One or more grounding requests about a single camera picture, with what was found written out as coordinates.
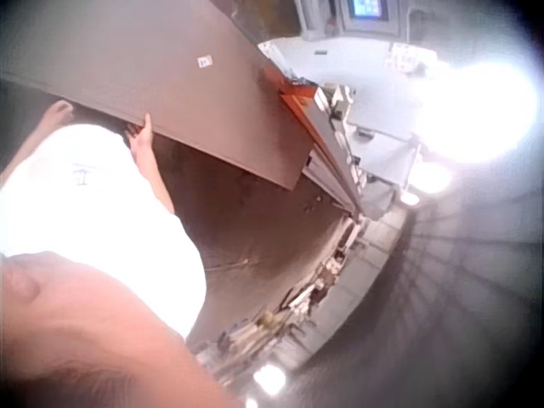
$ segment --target floor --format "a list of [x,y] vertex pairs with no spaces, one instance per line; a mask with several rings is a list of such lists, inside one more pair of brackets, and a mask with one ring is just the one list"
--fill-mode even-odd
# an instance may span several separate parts
[[[46,93],[0,83],[2,168],[53,101]],[[81,106],[76,122],[118,133],[123,128]],[[176,213],[206,269],[207,300],[188,339],[192,348],[262,307],[274,307],[340,238],[343,211],[304,176],[287,191],[160,135],[155,149]]]

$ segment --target brown board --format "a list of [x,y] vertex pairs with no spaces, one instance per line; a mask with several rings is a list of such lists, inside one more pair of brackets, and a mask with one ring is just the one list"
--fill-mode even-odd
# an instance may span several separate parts
[[207,0],[27,0],[0,24],[2,79],[130,122],[148,111],[158,133],[298,181],[308,132],[264,75],[270,62]]

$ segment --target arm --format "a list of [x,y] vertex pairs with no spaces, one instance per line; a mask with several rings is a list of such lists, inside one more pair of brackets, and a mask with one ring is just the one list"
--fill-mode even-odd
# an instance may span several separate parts
[[162,181],[159,167],[156,164],[155,153],[153,153],[153,131],[151,129],[150,114],[145,115],[144,126],[141,129],[137,129],[134,125],[129,124],[127,125],[125,134],[128,137],[130,151],[133,154],[139,172],[150,182],[157,200],[170,213],[174,214],[172,199],[168,194],[166,185]]
[[17,150],[14,158],[9,162],[6,168],[0,174],[0,188],[9,179],[9,176],[28,156],[30,156],[37,147],[55,130],[62,128],[68,124],[72,119],[72,112],[74,108],[71,104],[65,100],[60,100],[45,111],[42,119],[32,131],[32,133],[26,138],[23,145]]

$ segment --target bright light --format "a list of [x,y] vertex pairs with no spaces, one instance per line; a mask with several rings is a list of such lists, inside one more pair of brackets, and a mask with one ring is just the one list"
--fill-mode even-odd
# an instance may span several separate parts
[[257,401],[253,398],[246,399],[246,408],[258,408]]
[[536,119],[537,92],[510,65],[473,65],[435,82],[414,131],[453,160],[481,162],[515,149]]
[[277,395],[286,385],[285,373],[275,365],[267,364],[255,374],[253,378],[269,395]]
[[409,206],[415,206],[419,202],[419,197],[415,194],[405,191],[400,196],[400,200]]
[[424,193],[434,194],[451,183],[451,174],[436,163],[417,163],[410,173],[410,184]]

